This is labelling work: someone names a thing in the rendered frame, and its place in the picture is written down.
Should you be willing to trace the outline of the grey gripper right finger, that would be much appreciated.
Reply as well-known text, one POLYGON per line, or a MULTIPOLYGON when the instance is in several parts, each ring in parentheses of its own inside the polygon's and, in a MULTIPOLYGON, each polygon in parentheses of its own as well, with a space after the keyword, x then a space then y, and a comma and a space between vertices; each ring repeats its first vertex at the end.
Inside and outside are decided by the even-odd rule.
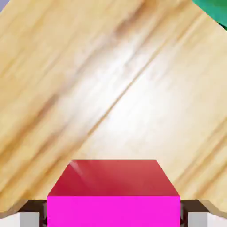
POLYGON ((181 200, 180 227, 227 227, 227 213, 209 200, 181 200))

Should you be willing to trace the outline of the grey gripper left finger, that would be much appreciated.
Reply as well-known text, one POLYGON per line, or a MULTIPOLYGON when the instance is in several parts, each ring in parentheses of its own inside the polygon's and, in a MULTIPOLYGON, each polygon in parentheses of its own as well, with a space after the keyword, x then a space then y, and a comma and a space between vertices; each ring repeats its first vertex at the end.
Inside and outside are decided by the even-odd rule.
POLYGON ((0 212, 0 227, 47 227, 47 201, 22 200, 0 212))

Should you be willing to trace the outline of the small pink cube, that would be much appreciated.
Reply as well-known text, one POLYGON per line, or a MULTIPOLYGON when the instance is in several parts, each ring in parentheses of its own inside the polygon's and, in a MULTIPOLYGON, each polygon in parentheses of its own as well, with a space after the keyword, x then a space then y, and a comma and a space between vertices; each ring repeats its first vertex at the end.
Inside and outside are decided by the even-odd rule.
POLYGON ((47 196, 47 227, 180 227, 156 160, 72 160, 47 196))

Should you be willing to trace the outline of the large green box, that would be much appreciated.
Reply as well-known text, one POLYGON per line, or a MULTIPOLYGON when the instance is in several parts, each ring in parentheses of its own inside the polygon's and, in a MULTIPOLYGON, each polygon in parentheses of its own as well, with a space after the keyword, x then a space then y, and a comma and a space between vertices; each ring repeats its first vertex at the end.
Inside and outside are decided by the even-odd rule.
POLYGON ((227 31, 227 0, 192 0, 227 31))

